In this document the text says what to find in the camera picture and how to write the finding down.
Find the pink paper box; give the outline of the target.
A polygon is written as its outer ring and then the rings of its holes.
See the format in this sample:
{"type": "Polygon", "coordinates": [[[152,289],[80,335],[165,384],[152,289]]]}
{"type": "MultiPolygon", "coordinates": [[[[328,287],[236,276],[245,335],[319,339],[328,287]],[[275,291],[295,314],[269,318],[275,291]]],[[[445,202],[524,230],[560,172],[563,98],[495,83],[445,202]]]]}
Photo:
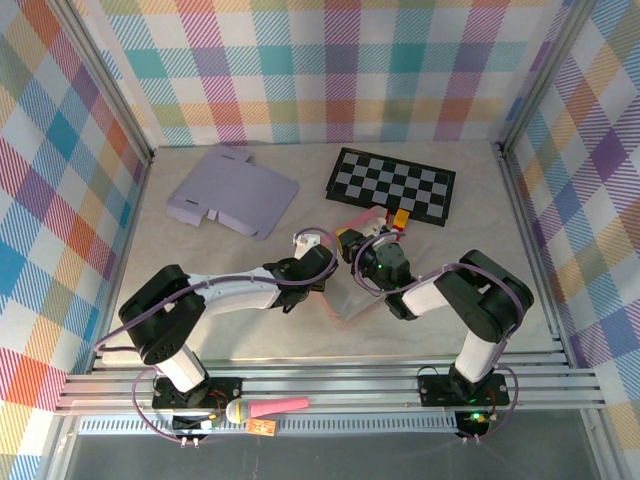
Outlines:
{"type": "MultiPolygon", "coordinates": [[[[332,233],[342,228],[351,228],[360,231],[360,227],[369,219],[384,217],[388,210],[382,206],[375,206],[361,213],[357,217],[339,225],[332,233]]],[[[354,317],[365,311],[380,300],[360,287],[351,275],[351,266],[345,263],[338,255],[339,266],[331,278],[325,283],[325,290],[321,298],[327,312],[336,322],[350,322],[354,317]]]]}

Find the lilac paper box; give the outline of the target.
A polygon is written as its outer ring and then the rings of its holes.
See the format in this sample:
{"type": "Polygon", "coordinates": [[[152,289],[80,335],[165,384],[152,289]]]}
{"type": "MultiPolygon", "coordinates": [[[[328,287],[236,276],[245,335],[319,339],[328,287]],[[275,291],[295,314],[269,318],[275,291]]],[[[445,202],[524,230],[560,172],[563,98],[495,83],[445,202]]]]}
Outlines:
{"type": "Polygon", "coordinates": [[[242,149],[209,149],[166,202],[167,214],[198,227],[205,218],[256,241],[274,230],[299,183],[250,162],[242,149]]]}

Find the black right controller box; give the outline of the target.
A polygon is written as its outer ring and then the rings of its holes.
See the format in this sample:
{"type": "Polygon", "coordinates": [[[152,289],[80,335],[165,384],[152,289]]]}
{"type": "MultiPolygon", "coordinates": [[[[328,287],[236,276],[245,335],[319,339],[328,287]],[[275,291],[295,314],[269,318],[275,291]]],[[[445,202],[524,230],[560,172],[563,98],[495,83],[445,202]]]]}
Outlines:
{"type": "Polygon", "coordinates": [[[458,429],[456,435],[460,438],[484,436],[491,423],[490,413],[486,411],[458,411],[455,420],[458,429]]]}

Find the black controller box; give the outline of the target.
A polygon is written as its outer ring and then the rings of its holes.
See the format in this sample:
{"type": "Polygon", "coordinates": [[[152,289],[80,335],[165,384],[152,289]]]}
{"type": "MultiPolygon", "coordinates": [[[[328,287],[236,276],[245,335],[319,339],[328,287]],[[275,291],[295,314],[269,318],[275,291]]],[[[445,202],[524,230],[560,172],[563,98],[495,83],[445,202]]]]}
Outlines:
{"type": "Polygon", "coordinates": [[[175,415],[171,420],[171,428],[174,431],[209,431],[218,427],[221,420],[221,416],[216,413],[199,417],[175,415]]]}
{"type": "Polygon", "coordinates": [[[456,435],[460,438],[484,436],[491,423],[490,413],[486,411],[458,411],[455,420],[458,429],[456,435]]]}

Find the black left controller box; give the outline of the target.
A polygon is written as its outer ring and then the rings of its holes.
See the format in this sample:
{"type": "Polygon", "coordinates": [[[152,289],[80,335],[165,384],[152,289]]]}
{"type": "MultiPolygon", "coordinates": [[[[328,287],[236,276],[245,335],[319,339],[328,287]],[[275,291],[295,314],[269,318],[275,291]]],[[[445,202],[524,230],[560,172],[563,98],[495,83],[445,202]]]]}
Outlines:
{"type": "Polygon", "coordinates": [[[221,420],[221,416],[216,413],[199,417],[175,415],[171,420],[171,428],[174,431],[209,431],[218,427],[221,420]]]}

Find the black grey chessboard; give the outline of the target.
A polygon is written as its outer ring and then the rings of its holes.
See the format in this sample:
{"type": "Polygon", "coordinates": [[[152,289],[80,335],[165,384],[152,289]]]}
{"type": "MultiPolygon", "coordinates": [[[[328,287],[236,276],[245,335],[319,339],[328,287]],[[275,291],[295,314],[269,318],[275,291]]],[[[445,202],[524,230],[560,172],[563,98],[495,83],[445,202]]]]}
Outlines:
{"type": "Polygon", "coordinates": [[[456,173],[380,154],[342,148],[325,198],[369,209],[381,206],[411,220],[443,227],[449,217],[456,173]]]}

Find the pink toy microphone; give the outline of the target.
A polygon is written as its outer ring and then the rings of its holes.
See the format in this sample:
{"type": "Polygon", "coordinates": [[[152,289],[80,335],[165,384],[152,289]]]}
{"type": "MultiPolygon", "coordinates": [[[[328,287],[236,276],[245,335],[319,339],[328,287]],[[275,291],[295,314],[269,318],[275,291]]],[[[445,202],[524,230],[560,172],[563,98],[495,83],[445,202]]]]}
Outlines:
{"type": "Polygon", "coordinates": [[[271,400],[237,398],[227,404],[225,413],[230,423],[240,425],[254,418],[305,409],[309,405],[310,402],[307,397],[271,400]]]}

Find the aluminium frame rail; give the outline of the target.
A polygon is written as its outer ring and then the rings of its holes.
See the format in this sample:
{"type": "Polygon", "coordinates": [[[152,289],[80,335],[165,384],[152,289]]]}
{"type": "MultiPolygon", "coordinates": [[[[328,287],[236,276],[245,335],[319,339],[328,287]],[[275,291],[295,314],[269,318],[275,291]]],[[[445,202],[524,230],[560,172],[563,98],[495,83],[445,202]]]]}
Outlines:
{"type": "MultiPolygon", "coordinates": [[[[570,368],[560,353],[510,354],[500,368],[509,396],[524,410],[601,409],[605,399],[594,371],[570,368]]],[[[362,357],[215,361],[213,377],[239,377],[242,395],[263,400],[306,396],[313,413],[416,412],[420,408],[417,376],[447,372],[448,357],[362,357]]],[[[138,365],[98,363],[89,373],[72,375],[57,402],[58,414],[124,414],[151,409],[152,375],[135,378],[138,365]]]]}

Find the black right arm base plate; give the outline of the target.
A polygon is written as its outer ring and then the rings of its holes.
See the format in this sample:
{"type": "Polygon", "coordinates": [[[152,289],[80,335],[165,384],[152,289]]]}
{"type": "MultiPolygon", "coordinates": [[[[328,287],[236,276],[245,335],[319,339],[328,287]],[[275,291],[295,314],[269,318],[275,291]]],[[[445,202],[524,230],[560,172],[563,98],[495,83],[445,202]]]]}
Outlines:
{"type": "Polygon", "coordinates": [[[455,375],[429,374],[418,376],[417,383],[423,407],[492,407],[510,403],[506,379],[502,374],[489,374],[476,384],[455,375]]]}

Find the aluminium side rail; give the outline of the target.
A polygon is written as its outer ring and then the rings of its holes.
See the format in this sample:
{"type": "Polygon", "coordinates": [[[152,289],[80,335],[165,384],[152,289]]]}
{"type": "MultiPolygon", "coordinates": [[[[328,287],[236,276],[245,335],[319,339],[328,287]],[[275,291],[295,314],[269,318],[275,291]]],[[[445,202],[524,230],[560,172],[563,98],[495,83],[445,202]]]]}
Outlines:
{"type": "Polygon", "coordinates": [[[499,143],[492,143],[491,147],[496,158],[502,182],[509,197],[511,208],[516,217],[516,223],[523,242],[527,262],[533,276],[535,292],[538,294],[548,329],[552,336],[557,338],[562,344],[569,367],[576,368],[577,360],[564,325],[561,322],[560,311],[555,301],[553,291],[547,283],[546,270],[536,242],[532,223],[527,216],[525,202],[519,191],[513,168],[509,163],[508,156],[503,152],[503,148],[499,143]]]}
{"type": "Polygon", "coordinates": [[[139,223],[142,206],[147,191],[153,157],[139,160],[135,175],[126,190],[120,216],[116,218],[108,210],[108,216],[116,220],[116,231],[108,244],[106,257],[106,277],[101,277],[101,284],[96,291],[96,302],[91,314],[87,317],[87,325],[83,330],[82,348],[76,356],[76,363],[71,373],[88,373],[99,354],[95,350],[96,342],[111,330],[116,315],[119,296],[123,289],[124,277],[131,256],[136,228],[139,223]]]}

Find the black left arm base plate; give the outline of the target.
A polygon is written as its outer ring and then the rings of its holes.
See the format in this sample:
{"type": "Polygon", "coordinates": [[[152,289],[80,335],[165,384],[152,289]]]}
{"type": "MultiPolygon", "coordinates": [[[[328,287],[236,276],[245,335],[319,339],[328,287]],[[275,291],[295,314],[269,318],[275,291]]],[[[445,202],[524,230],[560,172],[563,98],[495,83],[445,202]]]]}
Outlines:
{"type": "Polygon", "coordinates": [[[224,409],[242,394],[239,377],[209,377],[186,392],[179,391],[166,377],[154,381],[154,409],[224,409]]]}

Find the aluminium corner post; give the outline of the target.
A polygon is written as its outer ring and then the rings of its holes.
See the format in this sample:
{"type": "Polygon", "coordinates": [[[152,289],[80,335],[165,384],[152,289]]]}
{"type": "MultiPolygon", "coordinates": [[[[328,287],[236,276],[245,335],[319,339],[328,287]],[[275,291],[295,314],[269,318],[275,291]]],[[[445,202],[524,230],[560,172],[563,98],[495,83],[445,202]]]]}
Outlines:
{"type": "Polygon", "coordinates": [[[120,122],[136,153],[147,165],[153,163],[154,148],[147,140],[133,111],[126,102],[73,0],[46,0],[79,54],[99,91],[120,122]]]}
{"type": "Polygon", "coordinates": [[[490,139],[506,158],[550,88],[598,0],[549,0],[535,25],[500,120],[490,139]]]}

